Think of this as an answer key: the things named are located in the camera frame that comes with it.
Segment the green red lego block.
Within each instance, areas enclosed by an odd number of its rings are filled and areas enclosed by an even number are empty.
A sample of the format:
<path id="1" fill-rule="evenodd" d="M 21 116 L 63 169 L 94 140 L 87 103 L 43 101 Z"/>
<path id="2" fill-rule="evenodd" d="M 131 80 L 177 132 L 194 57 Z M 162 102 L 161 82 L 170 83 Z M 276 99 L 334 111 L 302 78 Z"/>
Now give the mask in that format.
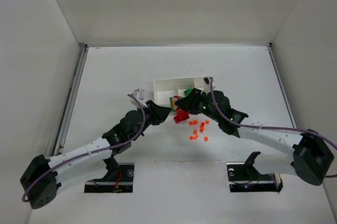
<path id="1" fill-rule="evenodd" d="M 170 97 L 170 106 L 172 111 L 176 111 L 178 109 L 178 106 L 176 105 L 176 102 L 180 99 L 179 96 L 174 95 L 172 97 Z"/>

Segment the green lego brick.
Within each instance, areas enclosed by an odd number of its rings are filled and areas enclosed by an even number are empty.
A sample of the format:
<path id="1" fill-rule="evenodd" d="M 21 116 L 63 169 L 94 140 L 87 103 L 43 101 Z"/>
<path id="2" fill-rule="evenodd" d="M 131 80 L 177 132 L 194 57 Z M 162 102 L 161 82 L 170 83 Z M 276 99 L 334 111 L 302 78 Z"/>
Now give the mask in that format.
<path id="1" fill-rule="evenodd" d="M 183 94 L 184 94 L 185 96 L 188 96 L 188 95 L 192 92 L 192 90 L 193 90 L 193 89 L 186 89 L 186 90 L 183 92 Z"/>

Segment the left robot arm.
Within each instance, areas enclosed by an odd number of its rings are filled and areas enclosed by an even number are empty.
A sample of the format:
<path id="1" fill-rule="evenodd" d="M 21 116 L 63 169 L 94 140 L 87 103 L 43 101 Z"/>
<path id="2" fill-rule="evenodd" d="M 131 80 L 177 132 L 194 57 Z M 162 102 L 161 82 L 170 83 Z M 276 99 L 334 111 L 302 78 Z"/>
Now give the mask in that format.
<path id="1" fill-rule="evenodd" d="M 145 107 L 127 112 L 117 125 L 83 147 L 52 157 L 34 157 L 19 180 L 24 189 L 22 201 L 39 209 L 72 186 L 116 172 L 114 157 L 129 149 L 149 126 L 163 123 L 170 112 L 170 108 L 149 100 Z"/>

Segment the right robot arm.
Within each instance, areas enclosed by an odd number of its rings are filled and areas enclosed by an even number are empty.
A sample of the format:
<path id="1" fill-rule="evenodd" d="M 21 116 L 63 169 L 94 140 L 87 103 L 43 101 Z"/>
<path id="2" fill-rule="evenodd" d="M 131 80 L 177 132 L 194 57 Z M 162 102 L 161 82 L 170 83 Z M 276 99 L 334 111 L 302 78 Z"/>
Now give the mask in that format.
<path id="1" fill-rule="evenodd" d="M 306 183 L 319 186 L 334 160 L 332 151 L 317 132 L 296 132 L 292 128 L 271 130 L 262 122 L 250 120 L 246 113 L 232 108 L 221 91 L 204 93 L 193 89 L 175 104 L 185 112 L 203 114 L 214 120 L 228 135 L 252 140 L 278 151 L 278 154 L 253 151 L 242 162 L 247 180 L 268 173 L 282 173 L 298 176 Z"/>

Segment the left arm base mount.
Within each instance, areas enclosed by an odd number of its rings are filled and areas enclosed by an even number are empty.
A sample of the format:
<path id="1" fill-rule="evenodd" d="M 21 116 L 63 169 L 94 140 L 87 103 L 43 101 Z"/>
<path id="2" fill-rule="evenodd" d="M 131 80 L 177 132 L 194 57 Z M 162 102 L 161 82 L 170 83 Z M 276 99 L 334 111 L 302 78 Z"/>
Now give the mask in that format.
<path id="1" fill-rule="evenodd" d="M 132 193 L 135 163 L 118 163 L 113 157 L 105 160 L 103 178 L 87 181 L 84 193 Z"/>

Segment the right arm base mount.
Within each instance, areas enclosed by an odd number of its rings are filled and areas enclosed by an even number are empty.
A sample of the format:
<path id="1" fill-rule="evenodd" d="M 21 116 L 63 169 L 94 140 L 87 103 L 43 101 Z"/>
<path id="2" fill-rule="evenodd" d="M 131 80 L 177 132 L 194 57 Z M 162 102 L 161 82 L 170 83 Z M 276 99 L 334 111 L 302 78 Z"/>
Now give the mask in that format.
<path id="1" fill-rule="evenodd" d="M 280 174 L 261 174 L 253 166 L 260 151 L 252 152 L 244 162 L 226 164 L 229 189 L 235 192 L 281 192 L 283 181 Z"/>

